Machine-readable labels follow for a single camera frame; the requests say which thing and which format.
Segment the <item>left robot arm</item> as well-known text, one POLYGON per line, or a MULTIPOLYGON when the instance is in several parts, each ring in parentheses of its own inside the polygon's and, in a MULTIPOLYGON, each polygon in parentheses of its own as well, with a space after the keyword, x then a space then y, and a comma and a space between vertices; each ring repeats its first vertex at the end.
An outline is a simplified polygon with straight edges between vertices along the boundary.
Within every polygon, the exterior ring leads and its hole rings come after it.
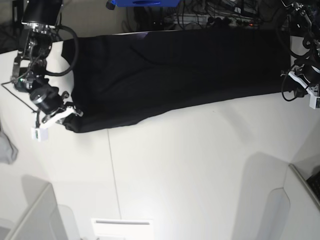
POLYGON ((318 0, 283 0, 289 21, 302 34, 302 46, 307 50, 300 55, 290 50, 295 58, 296 75, 302 76, 309 87, 320 86, 320 2, 318 0))

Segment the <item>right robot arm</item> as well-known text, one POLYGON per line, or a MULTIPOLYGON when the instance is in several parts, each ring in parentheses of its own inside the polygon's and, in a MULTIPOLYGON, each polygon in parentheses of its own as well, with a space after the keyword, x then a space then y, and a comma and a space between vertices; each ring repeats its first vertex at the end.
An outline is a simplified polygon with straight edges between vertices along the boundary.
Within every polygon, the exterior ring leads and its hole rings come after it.
POLYGON ((30 101, 47 116, 61 114, 70 109, 70 113, 82 116, 83 112, 70 102, 68 92, 59 94, 59 88, 49 84, 49 77, 62 77, 76 66, 79 58, 79 39, 73 29, 58 23, 63 7, 61 0, 30 0, 25 8, 21 23, 29 27, 25 47, 18 51, 13 62, 10 83, 20 93, 27 93, 30 101), (72 35, 74 57, 69 67, 62 72, 47 70, 54 38, 60 30, 72 35))

